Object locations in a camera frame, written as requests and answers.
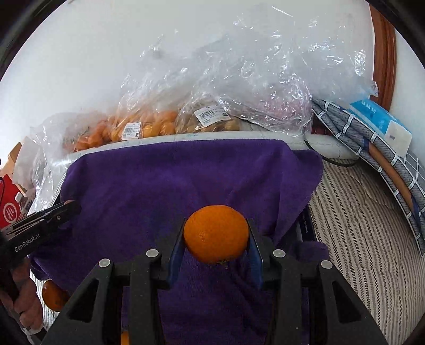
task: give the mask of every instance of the white wall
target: white wall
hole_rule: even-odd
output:
[[[397,71],[390,112],[411,131],[410,149],[425,164],[425,69],[398,32],[396,37]]]
[[[105,109],[139,55],[157,37],[181,42],[186,54],[219,38],[238,15],[264,0],[75,0],[64,3],[32,34],[0,81],[0,158],[46,117],[59,112]],[[373,70],[373,31],[364,0],[268,0],[317,37],[338,35],[353,50],[364,49],[366,75]],[[344,26],[353,31],[344,31]]]

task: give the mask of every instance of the plastic bag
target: plastic bag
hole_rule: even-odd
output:
[[[194,60],[206,58],[209,66],[192,98],[209,95],[230,116],[271,131],[302,134],[312,117],[311,96],[291,71],[291,47],[285,41],[277,32],[266,36],[238,23],[229,34],[195,52]]]
[[[35,187],[33,183],[33,171],[40,161],[41,150],[40,145],[34,140],[27,136],[24,138],[13,171],[14,184],[19,184],[26,190]]]
[[[24,173],[22,176],[25,177],[24,180],[22,176],[19,177],[19,181],[26,181],[28,187],[31,187],[27,190],[26,195],[30,198],[31,195],[34,196],[31,205],[26,205],[26,208],[29,207],[29,209],[26,209],[27,214],[47,209],[52,206],[53,202],[56,200],[56,196],[54,195],[53,174],[46,162],[43,148],[31,139],[33,134],[34,133],[30,133],[29,140],[25,140],[22,145],[18,158],[21,152],[24,156],[21,158],[22,161],[17,167],[18,171]],[[33,163],[33,166],[29,168],[27,165],[28,163]]]
[[[167,55],[160,43],[161,39],[142,54],[137,76],[127,76],[116,112],[82,134],[76,151],[176,133],[174,122],[179,109],[204,67]]]
[[[230,117],[208,94],[192,95],[178,114],[176,133],[240,130],[240,120]]]
[[[340,20],[339,28],[328,32],[326,18],[311,19],[304,35],[296,39],[289,62],[315,98],[348,107],[370,95],[378,96],[378,88],[365,76],[365,49],[353,50],[355,24],[350,17]]]
[[[52,163],[73,152],[79,138],[89,137],[89,133],[106,119],[106,114],[100,112],[55,114],[33,129],[32,139],[43,148],[46,161]],[[103,142],[91,139],[90,144],[87,142],[87,147],[102,144]]]

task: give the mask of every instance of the finger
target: finger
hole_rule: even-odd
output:
[[[13,309],[13,302],[12,299],[10,298],[10,296],[5,293],[3,290],[0,290],[0,300],[3,303],[4,307],[7,310],[12,310]]]
[[[43,327],[43,307],[41,306],[41,303],[38,306],[39,306],[38,308],[39,310],[31,325],[32,329],[40,329]]]
[[[16,299],[13,308],[17,313],[22,313],[33,304],[34,300],[38,300],[37,287],[32,279],[28,278],[23,283],[19,297]]]
[[[20,284],[29,278],[31,269],[30,260],[25,257],[22,263],[12,271],[12,278],[16,284]]]
[[[21,314],[19,321],[22,323],[22,326],[30,327],[34,323],[37,315],[40,313],[40,306],[40,301],[34,300],[31,307]]]

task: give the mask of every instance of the red packaging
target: red packaging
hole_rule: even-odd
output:
[[[19,193],[8,175],[0,179],[0,229],[15,222],[20,214],[19,203],[16,202],[16,194]]]

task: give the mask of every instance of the barcode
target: barcode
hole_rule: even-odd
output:
[[[212,110],[207,110],[200,113],[199,116],[202,120],[206,120],[209,116],[214,116],[214,112]]]
[[[124,134],[130,134],[133,131],[133,127],[126,127],[124,129]]]

